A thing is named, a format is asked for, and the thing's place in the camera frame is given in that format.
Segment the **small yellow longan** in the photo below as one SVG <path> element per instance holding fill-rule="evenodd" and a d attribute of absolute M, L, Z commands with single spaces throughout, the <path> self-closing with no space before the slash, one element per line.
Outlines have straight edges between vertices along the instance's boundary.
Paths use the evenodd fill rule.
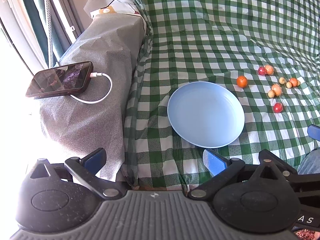
<path fill-rule="evenodd" d="M 273 90 L 268 91 L 268 97 L 269 98 L 274 98 L 275 97 L 275 92 Z"/>
<path fill-rule="evenodd" d="M 288 89 L 292 88 L 292 83 L 291 83 L 290 81 L 287 82 L 287 83 L 286 83 L 286 87 L 287 87 Z"/>
<path fill-rule="evenodd" d="M 280 83 L 281 85 L 284 85 L 284 84 L 286 83 L 285 78 L 284 78 L 284 77 L 280 77 L 280 78 L 279 78 L 279 83 Z"/>

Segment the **small orange fruit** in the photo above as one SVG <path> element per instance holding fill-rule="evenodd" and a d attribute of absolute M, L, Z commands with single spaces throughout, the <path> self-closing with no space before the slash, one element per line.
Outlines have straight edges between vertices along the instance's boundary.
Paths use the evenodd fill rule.
<path fill-rule="evenodd" d="M 297 87 L 300 85 L 300 81 L 296 78 L 291 78 L 289 82 L 291 83 L 292 87 Z"/>

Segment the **pale orange peach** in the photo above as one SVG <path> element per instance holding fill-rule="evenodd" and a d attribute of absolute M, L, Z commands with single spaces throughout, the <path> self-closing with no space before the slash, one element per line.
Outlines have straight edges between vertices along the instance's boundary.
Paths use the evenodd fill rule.
<path fill-rule="evenodd" d="M 282 94 L 282 88 L 277 83 L 272 85 L 271 90 L 274 92 L 275 96 L 280 96 Z"/>

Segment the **dark red plum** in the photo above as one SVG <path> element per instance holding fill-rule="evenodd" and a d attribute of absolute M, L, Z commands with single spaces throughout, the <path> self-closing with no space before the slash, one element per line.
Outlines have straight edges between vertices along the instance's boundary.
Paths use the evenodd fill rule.
<path fill-rule="evenodd" d="M 261 76 L 265 76 L 267 74 L 267 71 L 265 69 L 265 67 L 259 67 L 258 68 L 258 74 Z"/>

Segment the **orange tangerine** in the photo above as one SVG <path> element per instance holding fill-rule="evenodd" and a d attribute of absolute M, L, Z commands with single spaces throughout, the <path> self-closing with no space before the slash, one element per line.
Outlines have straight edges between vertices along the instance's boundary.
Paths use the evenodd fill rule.
<path fill-rule="evenodd" d="M 238 85 L 238 87 L 240 88 L 245 88 L 248 85 L 248 80 L 245 76 L 239 76 L 236 79 L 236 84 Z"/>

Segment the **blue jeans leg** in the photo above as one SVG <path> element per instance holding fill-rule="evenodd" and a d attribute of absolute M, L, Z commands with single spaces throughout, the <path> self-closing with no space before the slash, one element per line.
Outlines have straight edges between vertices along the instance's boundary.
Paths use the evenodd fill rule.
<path fill-rule="evenodd" d="M 298 168 L 298 174 L 320 173 L 320 149 L 310 152 Z"/>

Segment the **light blue plate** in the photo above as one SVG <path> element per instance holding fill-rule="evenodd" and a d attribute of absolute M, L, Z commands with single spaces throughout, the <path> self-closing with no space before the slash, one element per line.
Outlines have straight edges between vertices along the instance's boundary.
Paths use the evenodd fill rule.
<path fill-rule="evenodd" d="M 174 131 L 201 148 L 221 148 L 242 133 L 245 114 L 239 100 L 211 82 L 191 82 L 173 92 L 167 115 Z"/>

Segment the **orange peach fruit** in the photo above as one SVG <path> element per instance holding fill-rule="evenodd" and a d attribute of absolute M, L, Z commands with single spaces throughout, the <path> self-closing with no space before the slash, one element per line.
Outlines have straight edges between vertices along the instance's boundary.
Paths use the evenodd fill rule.
<path fill-rule="evenodd" d="M 265 69 L 265 72 L 266 72 L 267 75 L 273 75 L 274 74 L 274 68 L 271 65 L 269 65 L 269 64 L 265 65 L 264 69 Z"/>

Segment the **black smartphone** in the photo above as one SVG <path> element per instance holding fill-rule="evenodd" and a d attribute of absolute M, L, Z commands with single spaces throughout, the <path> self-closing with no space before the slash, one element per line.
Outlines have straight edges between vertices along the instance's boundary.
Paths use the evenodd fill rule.
<path fill-rule="evenodd" d="M 83 93 L 91 80 L 90 61 L 54 67 L 36 73 L 25 94 L 28 98 L 51 98 Z"/>

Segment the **green checkered cloth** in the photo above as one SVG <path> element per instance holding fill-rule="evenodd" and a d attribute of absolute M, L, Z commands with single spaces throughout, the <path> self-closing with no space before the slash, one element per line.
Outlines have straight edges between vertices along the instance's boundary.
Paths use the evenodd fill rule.
<path fill-rule="evenodd" d="M 245 113 L 240 137 L 218 152 L 248 164 L 267 149 L 299 168 L 319 143 L 319 0 L 134 0 L 147 33 L 124 124 L 129 184 L 145 189 L 191 189 L 210 178 L 203 150 L 172 129 L 167 104 L 183 84 L 209 81 L 230 90 Z M 261 76 L 258 68 L 274 68 Z M 245 76 L 248 85 L 236 84 Z M 291 78 L 300 85 L 288 89 Z M 282 94 L 268 97 L 272 85 Z M 276 102 L 283 104 L 274 113 Z"/>

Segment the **white folding rack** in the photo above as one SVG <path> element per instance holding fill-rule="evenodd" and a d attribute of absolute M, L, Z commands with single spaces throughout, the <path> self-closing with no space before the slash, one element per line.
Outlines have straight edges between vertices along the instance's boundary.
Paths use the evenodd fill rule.
<path fill-rule="evenodd" d="M 54 66 L 83 31 L 73 0 L 1 0 L 1 33 L 32 75 Z"/>

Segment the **white paper with sticker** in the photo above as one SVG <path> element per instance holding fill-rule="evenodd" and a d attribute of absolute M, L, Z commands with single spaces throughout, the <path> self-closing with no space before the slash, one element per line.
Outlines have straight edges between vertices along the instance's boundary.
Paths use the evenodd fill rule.
<path fill-rule="evenodd" d="M 91 19 L 99 14 L 140 15 L 133 0 L 88 0 L 84 11 Z"/>

